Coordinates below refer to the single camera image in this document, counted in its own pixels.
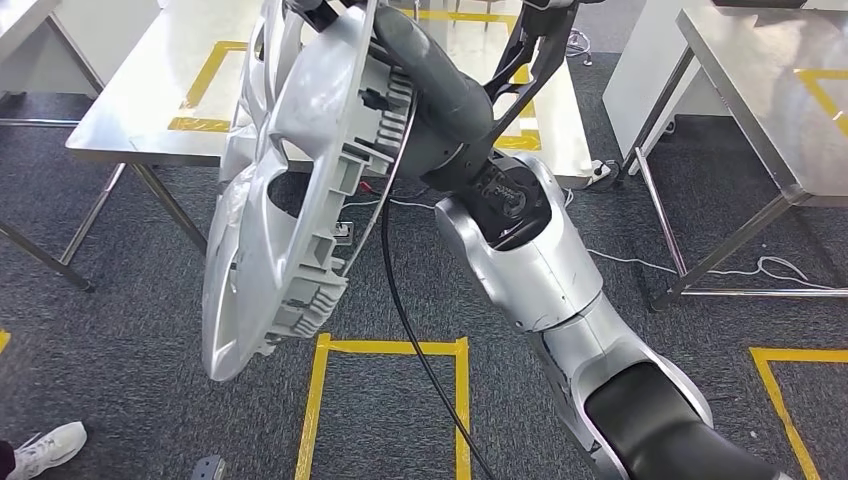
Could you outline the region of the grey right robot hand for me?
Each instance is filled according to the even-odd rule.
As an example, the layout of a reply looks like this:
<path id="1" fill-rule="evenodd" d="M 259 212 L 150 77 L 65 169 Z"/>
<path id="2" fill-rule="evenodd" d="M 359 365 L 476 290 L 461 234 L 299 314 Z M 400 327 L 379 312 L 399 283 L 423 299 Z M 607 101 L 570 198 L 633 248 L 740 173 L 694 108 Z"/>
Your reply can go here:
<path id="1" fill-rule="evenodd" d="M 472 175 L 485 162 L 495 138 L 492 101 L 483 87 L 458 70 L 418 23 L 383 1 L 350 1 L 339 15 L 325 1 L 289 1 L 291 15 L 317 36 L 295 62 L 296 77 L 283 93 L 296 102 L 283 107 L 285 140 L 310 159 L 333 157 L 351 127 L 373 132 L 362 108 L 346 112 L 351 82 L 364 68 L 365 50 L 376 40 L 374 59 L 398 67 L 417 93 L 416 113 L 400 156 L 398 173 L 433 183 Z"/>

